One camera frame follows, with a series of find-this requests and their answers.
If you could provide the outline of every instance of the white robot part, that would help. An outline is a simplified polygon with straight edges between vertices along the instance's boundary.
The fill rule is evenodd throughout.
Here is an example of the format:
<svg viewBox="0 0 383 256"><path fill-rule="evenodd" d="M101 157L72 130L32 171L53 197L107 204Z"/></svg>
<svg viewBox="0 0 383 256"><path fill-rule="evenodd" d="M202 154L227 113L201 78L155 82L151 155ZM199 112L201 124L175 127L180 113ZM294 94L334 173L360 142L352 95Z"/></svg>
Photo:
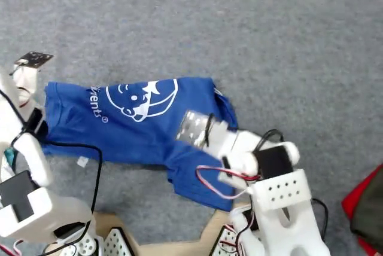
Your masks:
<svg viewBox="0 0 383 256"><path fill-rule="evenodd" d="M256 175L261 167L256 157L250 157L250 154L262 137L248 131L225 131L227 124L223 121L211 121L209 127L207 116L197 115L202 120L199 124L203 123L204 126L196 127L186 117L181 126L185 134L181 133L178 139L193 145L193 141L183 136L187 136L189 131L197 132L200 136L198 148L218 158L223 166L229 166L238 174ZM209 145L202 142L207 132ZM292 142L266 141L260 150L279 146L284 148L291 166L295 166L300 155ZM239 240L246 256L330 256L315 220L311 192L302 169L248 183L239 177L228 176L225 172L221 172L218 179L252 195L259 231L258 237L249 228L241 233ZM230 220L237 233L248 225L241 209L231 211Z"/></svg>
<svg viewBox="0 0 383 256"><path fill-rule="evenodd" d="M45 187L28 194L28 200L34 214L22 221L18 220L12 205L0 209L1 237L50 243L57 241L53 233L57 228L92 219L86 203L74 197L58 196Z"/></svg>

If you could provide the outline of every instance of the red and white wire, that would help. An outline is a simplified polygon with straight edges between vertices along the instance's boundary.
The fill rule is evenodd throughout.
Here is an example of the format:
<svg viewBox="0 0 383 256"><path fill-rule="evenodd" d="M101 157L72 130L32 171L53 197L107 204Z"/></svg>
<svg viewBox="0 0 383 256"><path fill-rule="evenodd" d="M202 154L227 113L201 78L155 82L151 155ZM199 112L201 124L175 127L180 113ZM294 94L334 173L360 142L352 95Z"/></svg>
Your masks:
<svg viewBox="0 0 383 256"><path fill-rule="evenodd" d="M10 248L6 247L3 244L0 244L0 250L4 253L6 253L8 256L18 256L15 254Z"/></svg>
<svg viewBox="0 0 383 256"><path fill-rule="evenodd" d="M23 239L19 239L19 240L17 240L16 242L13 243L13 250L16 252L16 254L17 254L18 256L23 256L23 253L22 253L22 251L19 250L19 248L16 247L16 246L17 246L18 244L23 243L23 242L24 242Z"/></svg>
<svg viewBox="0 0 383 256"><path fill-rule="evenodd" d="M200 170L217 170L217 171L221 171L221 172L225 172L225 173L228 173L230 175L233 175L233 176L237 176L245 181L255 181L257 179L259 179L259 176L246 176L246 175L243 175L243 174L240 174L240 173L237 173L231 169L226 169L226 168L222 168L222 167L214 167L214 166L207 166L207 165L199 165L197 166L196 168L196 175L197 175L197 178L198 180L204 185L206 186L207 188L209 188L211 191L213 191L215 194L219 195L221 198L223 199L229 199L229 200L233 200L233 199L236 199L238 198L239 196L241 196L242 194L246 193L247 192L247 189L244 189L242 190L240 193L236 194L236 195L225 195L223 194L222 192L220 192L218 189L216 189L209 181L207 181L202 175L201 173L199 172Z"/></svg>

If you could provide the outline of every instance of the white printed logo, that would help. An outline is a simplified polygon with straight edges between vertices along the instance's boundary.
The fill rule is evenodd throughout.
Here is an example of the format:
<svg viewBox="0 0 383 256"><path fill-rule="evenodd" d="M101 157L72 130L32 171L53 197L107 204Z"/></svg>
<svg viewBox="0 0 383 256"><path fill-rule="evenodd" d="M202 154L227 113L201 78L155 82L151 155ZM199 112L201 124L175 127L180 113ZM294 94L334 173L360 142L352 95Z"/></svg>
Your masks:
<svg viewBox="0 0 383 256"><path fill-rule="evenodd" d="M102 110L99 108L98 105L98 94L100 93L100 88L99 87L91 87L90 90L90 107L93 111L93 114L95 115L96 118L100 117L103 123L107 123L109 121L108 117L102 115Z"/></svg>
<svg viewBox="0 0 383 256"><path fill-rule="evenodd" d="M109 102L138 123L164 114L173 104L177 91L176 79L106 87Z"/></svg>

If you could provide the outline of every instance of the white plastic bracket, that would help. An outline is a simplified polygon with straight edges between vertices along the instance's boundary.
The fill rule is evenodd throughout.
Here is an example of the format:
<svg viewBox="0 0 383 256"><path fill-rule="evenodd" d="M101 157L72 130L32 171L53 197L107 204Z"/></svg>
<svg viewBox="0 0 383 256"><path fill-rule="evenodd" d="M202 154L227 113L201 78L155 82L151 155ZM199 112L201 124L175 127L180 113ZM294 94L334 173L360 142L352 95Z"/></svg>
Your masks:
<svg viewBox="0 0 383 256"><path fill-rule="evenodd" d="M110 230L104 241L104 256L135 256L121 228Z"/></svg>
<svg viewBox="0 0 383 256"><path fill-rule="evenodd" d="M253 185L253 192L259 208L264 212L311 199L303 169L259 181Z"/></svg>

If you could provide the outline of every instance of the black wire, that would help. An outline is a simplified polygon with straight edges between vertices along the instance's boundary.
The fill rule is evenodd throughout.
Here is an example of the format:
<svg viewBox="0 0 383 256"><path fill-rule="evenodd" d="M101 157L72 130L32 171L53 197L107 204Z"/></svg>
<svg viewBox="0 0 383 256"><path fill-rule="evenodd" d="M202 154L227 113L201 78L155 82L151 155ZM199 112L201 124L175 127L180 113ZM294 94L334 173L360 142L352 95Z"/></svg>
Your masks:
<svg viewBox="0 0 383 256"><path fill-rule="evenodd" d="M251 211L250 215L251 215L251 217L254 217L254 221L256 221L256 216L254 215L254 208L253 208L253 198L251 197L251 195L250 195L250 205L251 205L251 207L250 207L250 211ZM235 237L235 248L237 249L238 255L239 255L239 237L241 236L241 234L243 232L245 232L247 229L249 229L251 225L252 225L251 221L247 222L246 227L243 228L240 232L238 232L237 236Z"/></svg>
<svg viewBox="0 0 383 256"><path fill-rule="evenodd" d="M262 136L261 140L258 142L256 148L254 149L254 152L260 150L261 147L265 144L265 142L268 141L274 135L279 135L280 142L285 141L283 133L281 131L279 131L278 129L270 129Z"/></svg>
<svg viewBox="0 0 383 256"><path fill-rule="evenodd" d="M18 140L18 138L20 138L22 136L22 134L30 133L32 136L34 136L38 141L42 142L43 144L51 144L51 145L55 145L55 146L58 146L58 147L84 147L84 148L90 148L90 149L96 150L98 152L99 163L98 163L98 169L97 169L96 184L95 184L95 189L94 189L94 192L93 192L92 205L90 207L90 210L93 213L93 211L95 210L95 206L96 206L96 200L97 200L97 194L98 194L98 188L99 188L100 176L101 176L101 170L102 170L102 162L103 162L102 151L98 147L96 147L94 145L78 144L78 143L69 144L69 143L64 143L64 142L48 141L48 140L39 138L34 132L28 131L28 124L27 124L27 122L24 121L22 115L19 113L19 110L14 106L14 104L12 103L11 99L7 96L7 94L5 94L2 90L0 90L0 95L2 97L4 97L5 100L7 100L8 104L11 106L13 112L16 114L16 116L19 118L20 122L23 125L22 131L12 140L11 146L13 146L13 144L16 142L16 140ZM55 252L60 251L63 248L66 248L68 246L71 246L71 245L74 245L74 244L78 243L85 236L85 234L87 233L87 231L89 229L89 225L90 225L90 221L86 223L85 229L84 229L83 233L81 234L81 236L78 239L76 239L76 240L74 240L72 242L69 242L67 244L64 244L61 247L58 247L58 248L56 248L56 249L54 249L54 250L52 250L50 252L46 252L46 253L43 252L39 256L51 255L51 254L53 254Z"/></svg>
<svg viewBox="0 0 383 256"><path fill-rule="evenodd" d="M51 145L55 145L55 146L58 146L58 147L84 147L84 148L94 149L94 150L96 150L98 152L98 154L99 154L99 163L98 163L98 169L97 169L96 184L95 184L95 189L94 189L94 193L93 193L92 205L90 207L90 210L93 213L93 211L95 210L95 206L96 206L96 200L97 200L97 194L98 194L98 188L99 188L100 176L101 176L101 170L102 170L102 162L103 162L102 151L98 147L96 147L94 145L89 145L89 144L68 144L68 143L64 143L64 142L47 141L45 139L39 139L39 138L37 138L37 140L39 140L43 144L51 144ZM50 252L40 254L39 256L51 255L53 253L56 253L56 252L60 251L63 248L66 248L66 247L69 247L71 245L74 245L74 244L78 243L79 241L81 241L81 239L87 233L87 231L89 229L89 225L90 225L90 221L87 222L83 233L81 234L81 236L78 239L76 239L76 240L74 240L72 242L69 242L69 243L67 243L65 245L62 245L62 246L60 246L60 247L58 247L58 248L56 248L56 249L54 249L54 250L52 250Z"/></svg>
<svg viewBox="0 0 383 256"><path fill-rule="evenodd" d="M76 255L76 253L77 253L77 246L73 245L73 247L74 247L74 252L73 252L72 256Z"/></svg>
<svg viewBox="0 0 383 256"><path fill-rule="evenodd" d="M9 73L9 76L12 77L12 76L14 75L14 73L15 73L18 69L20 69L21 66L22 66L22 65L17 65L17 66L15 67L15 69L14 69L12 72Z"/></svg>
<svg viewBox="0 0 383 256"><path fill-rule="evenodd" d="M324 209L324 221L323 221L323 226L322 226L322 231L321 231L321 238L322 241L326 241L326 231L327 231L327 225L329 223L329 209L327 208L327 205L320 199L313 198L311 199L313 202L317 202L319 205L321 205Z"/></svg>
<svg viewBox="0 0 383 256"><path fill-rule="evenodd" d="M211 123L213 121L214 114L209 114L208 121L206 122L206 127L205 127L205 143L206 146L209 147L209 133L210 133L210 128L211 128Z"/></svg>

